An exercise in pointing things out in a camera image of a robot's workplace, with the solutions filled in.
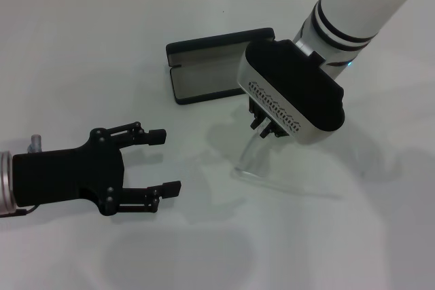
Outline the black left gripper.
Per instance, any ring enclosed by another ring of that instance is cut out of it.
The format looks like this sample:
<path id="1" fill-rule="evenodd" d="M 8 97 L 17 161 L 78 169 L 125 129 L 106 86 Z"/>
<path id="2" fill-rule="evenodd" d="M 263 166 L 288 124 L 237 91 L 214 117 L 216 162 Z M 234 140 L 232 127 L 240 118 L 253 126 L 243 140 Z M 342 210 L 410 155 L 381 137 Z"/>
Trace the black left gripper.
<path id="1" fill-rule="evenodd" d="M 94 129 L 84 145 L 73 149 L 15 155 L 12 176 L 16 204 L 24 207 L 85 199 L 104 216 L 117 211 L 156 213 L 161 200 L 178 197 L 181 182 L 122 189 L 120 149 L 162 145 L 166 137 L 165 129 L 146 132 L 140 122 L 133 122 L 111 128 L 110 133 L 104 128 Z"/>

